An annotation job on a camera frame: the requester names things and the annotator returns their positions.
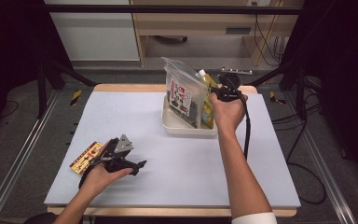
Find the clear plastic bag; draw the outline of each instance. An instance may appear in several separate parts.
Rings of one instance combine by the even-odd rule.
[[[162,58],[166,64],[167,72],[167,101],[170,109],[185,122],[194,128],[212,129],[212,126],[202,125],[202,118],[205,118],[203,109],[208,97],[208,82],[197,71],[186,64]]]

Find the plastic bag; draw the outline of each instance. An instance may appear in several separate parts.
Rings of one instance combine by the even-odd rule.
[[[182,62],[163,59],[170,109],[194,128],[212,129],[213,109],[208,101],[208,90],[216,85],[214,81]]]

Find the white tray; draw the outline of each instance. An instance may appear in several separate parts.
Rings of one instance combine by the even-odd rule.
[[[214,137],[217,135],[216,124],[213,124],[213,129],[196,129],[179,118],[170,110],[166,96],[164,97],[161,117],[165,132],[172,135],[193,137]]]

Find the table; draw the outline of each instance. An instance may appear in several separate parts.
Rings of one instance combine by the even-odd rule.
[[[248,162],[276,216],[291,217],[300,202],[264,100],[254,87],[241,90],[249,96],[252,121]],[[95,87],[45,200],[49,212],[59,214],[77,192],[80,176],[69,164],[93,141],[104,143],[125,133],[134,145],[127,159],[147,164],[137,176],[109,186],[91,202],[86,216],[230,217],[217,137],[165,133],[161,123],[165,91],[165,85]],[[240,142],[245,136],[242,124],[237,130]]]

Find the tripod leg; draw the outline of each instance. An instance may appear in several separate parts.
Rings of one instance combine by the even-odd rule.
[[[250,85],[250,86],[254,86],[257,87],[261,84],[263,84],[264,82],[270,80],[273,77],[276,77],[279,74],[284,74],[287,68],[290,68],[290,66],[292,65],[292,61],[289,61],[285,64],[280,65],[278,68],[270,71],[269,73],[265,74],[264,76],[256,79],[255,81],[249,83],[249,84],[245,84],[245,85]]]
[[[93,82],[85,77],[82,77],[80,74],[78,74],[77,72],[75,72],[74,70],[71,70],[71,69],[68,69],[66,68],[65,66],[63,66],[62,64],[60,63],[57,63],[57,62],[51,62],[51,64],[57,68],[58,70],[64,72],[65,74],[81,81],[82,83],[88,85],[88,86],[91,86],[91,87],[94,87],[96,85],[98,85],[99,83],[96,83],[96,82]]]
[[[305,120],[307,118],[307,111],[305,110],[304,102],[305,80],[306,79],[304,69],[299,66],[299,75],[297,78],[296,109],[298,115],[302,120]]]
[[[37,68],[37,90],[39,93],[39,114],[37,117],[40,119],[48,107],[48,100],[46,96],[46,80],[43,73],[43,64]]]

